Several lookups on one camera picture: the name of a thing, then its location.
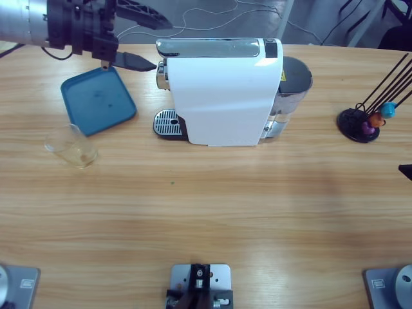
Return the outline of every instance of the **white coffee machine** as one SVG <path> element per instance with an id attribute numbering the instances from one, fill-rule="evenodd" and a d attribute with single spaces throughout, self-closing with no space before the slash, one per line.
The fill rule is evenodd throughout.
<path id="1" fill-rule="evenodd" d="M 31 309 L 40 270 L 0 264 L 0 309 Z"/>
<path id="2" fill-rule="evenodd" d="M 279 135 L 312 86 L 278 39 L 160 39 L 157 85 L 175 109 L 160 111 L 163 138 L 210 146 L 257 145 Z"/>

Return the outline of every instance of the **table surface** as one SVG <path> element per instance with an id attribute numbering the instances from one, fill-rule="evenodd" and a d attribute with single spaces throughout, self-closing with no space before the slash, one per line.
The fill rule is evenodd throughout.
<path id="1" fill-rule="evenodd" d="M 130 45 L 157 63 L 153 45 Z M 66 79 L 100 66 L 25 47 L 0 61 L 0 260 L 39 267 L 35 309 L 163 308 L 171 267 L 227 263 L 236 308 L 367 308 L 366 268 L 411 263 L 412 102 L 378 140 L 335 125 L 403 55 L 285 46 L 314 86 L 277 140 L 207 147 L 153 133 L 173 106 L 155 71 L 119 69 L 138 115 L 91 140 L 81 170 L 48 153 Z"/>

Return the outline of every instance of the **cable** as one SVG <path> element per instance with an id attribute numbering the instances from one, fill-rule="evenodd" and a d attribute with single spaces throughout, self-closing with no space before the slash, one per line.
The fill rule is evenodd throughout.
<path id="1" fill-rule="evenodd" d="M 312 35 L 315 37 L 316 41 L 317 41 L 319 44 L 322 43 L 322 40 L 316 35 L 316 33 L 312 32 L 312 31 L 309 31 L 309 30 L 306 30 L 306 29 L 298 26 L 297 24 L 294 24 L 294 23 L 291 22 L 291 21 L 288 21 L 288 24 L 291 25 L 291 26 L 293 26 L 293 27 L 296 27 L 297 29 L 299 29 L 299 30 L 301 30 L 301 31 L 303 31 L 303 32 L 312 34 Z"/>
<path id="2" fill-rule="evenodd" d="M 263 4 L 263 3 L 258 3 L 258 2 L 244 2 L 244 1 L 239 1 L 239 0 L 235 0 L 235 3 L 236 3 L 236 5 L 235 5 L 234 8 L 232 8 L 232 9 L 230 9 L 230 10 L 227 10 L 227 11 L 223 11 L 223 12 L 212 12 L 212 11 L 204 10 L 204 9 L 202 9 L 202 8 L 191 8 L 190 10 L 185 11 L 185 12 L 183 13 L 183 15 L 182 15 L 182 18 L 183 18 L 183 26 L 174 26 L 174 27 L 173 27 L 174 29 L 181 29 L 181 30 L 180 30 L 179 32 L 174 33 L 174 34 L 171 34 L 171 35 L 155 35 L 155 34 L 152 34 L 152 33 L 149 33 L 149 32 L 129 32 L 129 33 L 126 33 L 127 31 L 130 31 L 130 30 L 132 30 L 132 29 L 138 28 L 138 27 L 140 26 L 140 25 L 137 25 L 137 26 L 132 26 L 132 27 L 130 27 L 130 28 L 128 28 L 128 29 L 120 32 L 120 33 L 117 35 L 117 37 L 118 37 L 118 40 L 120 41 L 121 39 L 123 39 L 123 38 L 126 37 L 127 35 L 131 35 L 131 34 L 144 34 L 144 35 L 150 35 L 151 37 L 175 37 L 175 36 L 181 34 L 184 30 L 196 30 L 196 31 L 215 30 L 215 29 L 224 27 L 224 26 L 226 26 L 227 24 L 230 24 L 230 23 L 231 23 L 232 21 L 234 21 L 235 19 L 241 17 L 242 15 L 245 15 L 245 14 L 248 14 L 248 13 L 251 13 L 251 12 L 272 12 L 272 13 L 277 14 L 280 19 L 283 18 L 282 15 L 281 15 L 281 14 L 279 13 L 279 11 L 277 10 L 277 8 L 274 7 L 274 6 L 269 6 L 269 5 L 265 5 L 265 4 Z M 190 11 L 200 10 L 200 11 L 207 12 L 207 13 L 210 13 L 210 14 L 224 14 L 224 13 L 232 12 L 232 11 L 234 11 L 235 9 L 237 9 L 239 3 L 245 4 L 245 5 L 261 5 L 261 6 L 265 6 L 265 7 L 267 7 L 267 8 L 270 8 L 271 10 L 249 10 L 249 11 L 240 13 L 239 15 L 235 16 L 234 18 L 232 18 L 231 20 L 227 21 L 226 23 L 223 23 L 223 24 L 221 24 L 221 25 L 219 25 L 219 26 L 212 27 L 212 28 L 200 29 L 200 28 L 189 28 L 189 27 L 186 27 L 186 18 L 185 18 L 185 16 L 186 16 L 186 14 L 189 13 Z M 306 29 L 304 29 L 304 28 L 302 28 L 302 27 L 300 27 L 300 26 L 298 26 L 298 25 L 296 25 L 296 24 L 294 24 L 294 23 L 292 23 L 292 22 L 290 22 L 290 21 L 288 21 L 288 24 L 290 24 L 290 25 L 293 26 L 293 27 L 296 27 L 297 29 L 299 29 L 299 30 L 301 30 L 301 31 L 304 31 L 304 32 L 306 32 L 306 33 L 309 33 L 309 34 L 313 35 L 313 36 L 315 37 L 315 39 L 316 39 L 319 43 L 322 43 L 322 40 L 321 40 L 315 33 L 311 32 L 311 31 L 309 31 L 309 30 L 306 30 Z"/>
<path id="3" fill-rule="evenodd" d="M 14 52 L 15 50 L 18 50 L 20 47 L 23 47 L 24 44 L 17 44 L 16 46 L 10 48 L 9 50 L 3 51 L 0 53 L 0 58 L 3 58 L 4 56 L 7 56 L 8 54 Z"/>
<path id="4" fill-rule="evenodd" d="M 324 38 L 324 40 L 321 43 L 321 46 L 325 43 L 325 41 L 329 38 L 329 36 L 332 34 L 332 32 L 341 24 L 343 23 L 350 15 L 352 15 L 352 13 L 354 13 L 354 11 L 356 11 L 356 9 L 358 8 L 358 6 L 362 3 L 363 0 L 359 0 L 358 4 L 355 6 L 355 8 L 341 21 L 339 21 L 336 26 L 334 26 L 332 28 L 332 30 L 329 31 L 328 35 Z"/>
<path id="5" fill-rule="evenodd" d="M 71 56 L 73 56 L 73 53 L 69 53 L 69 55 L 68 55 L 67 57 L 65 57 L 65 58 L 60 58 L 60 57 L 56 57 L 56 56 L 52 55 L 52 54 L 51 54 L 50 52 L 48 52 L 48 50 L 47 50 L 46 48 L 44 48 L 44 47 L 42 47 L 41 49 L 42 49 L 42 51 L 44 51 L 45 53 L 47 53 L 51 58 L 56 59 L 56 60 L 60 60 L 60 61 L 67 60 L 67 59 L 69 59 Z"/>

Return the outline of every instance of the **clear drinking glass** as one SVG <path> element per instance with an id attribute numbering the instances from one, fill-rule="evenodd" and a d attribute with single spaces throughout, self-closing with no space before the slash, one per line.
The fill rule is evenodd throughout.
<path id="1" fill-rule="evenodd" d="M 93 144 L 74 124 L 66 124 L 54 129 L 46 137 L 44 146 L 75 167 L 89 166 L 97 158 L 97 150 Z"/>

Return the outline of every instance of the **blue tray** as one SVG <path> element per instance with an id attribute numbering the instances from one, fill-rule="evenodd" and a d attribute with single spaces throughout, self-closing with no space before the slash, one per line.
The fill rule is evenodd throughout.
<path id="1" fill-rule="evenodd" d="M 72 77 L 61 86 L 72 124 L 86 136 L 133 118 L 137 108 L 116 69 L 98 68 Z"/>

